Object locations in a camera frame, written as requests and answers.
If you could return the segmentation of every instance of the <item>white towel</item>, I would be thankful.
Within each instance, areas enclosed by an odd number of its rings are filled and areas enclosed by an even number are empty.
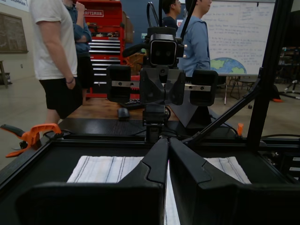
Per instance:
[[[82,156],[68,183],[118,183],[129,174],[143,157],[90,157]],[[167,174],[165,225],[180,225],[170,170]]]
[[[118,183],[129,174],[143,157],[90,157],[82,156],[68,183]],[[235,157],[208,158],[219,170],[236,180],[250,184],[248,177]],[[175,203],[170,170],[167,172],[167,193],[165,202],[165,225],[180,225]]]
[[[239,165],[235,157],[206,158],[206,160],[220,171],[235,178],[239,182],[243,184],[251,184],[243,168]]]

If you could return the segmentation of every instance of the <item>black shorts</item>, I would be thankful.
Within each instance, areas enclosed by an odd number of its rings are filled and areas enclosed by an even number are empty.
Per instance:
[[[94,70],[90,57],[77,57],[77,76],[83,89],[92,88],[94,85]]]
[[[76,79],[73,90],[67,87],[65,79],[40,80],[46,93],[47,108],[56,110],[65,119],[83,104],[83,92]]]

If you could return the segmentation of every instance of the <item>computer mouse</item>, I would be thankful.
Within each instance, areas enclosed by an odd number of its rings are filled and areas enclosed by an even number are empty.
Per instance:
[[[120,120],[130,118],[130,113],[129,113],[128,109],[126,109],[126,108],[120,108],[120,109],[118,109],[117,112],[118,112],[118,118]]]

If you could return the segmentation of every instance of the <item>red tool chest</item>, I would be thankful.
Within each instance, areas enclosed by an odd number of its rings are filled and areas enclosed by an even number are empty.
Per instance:
[[[85,20],[92,33],[92,42],[89,45],[90,58],[95,72],[94,86],[87,97],[105,98],[106,68],[112,64],[123,64],[125,24],[122,23],[122,4],[119,1],[101,0],[81,0],[80,2],[85,5]]]

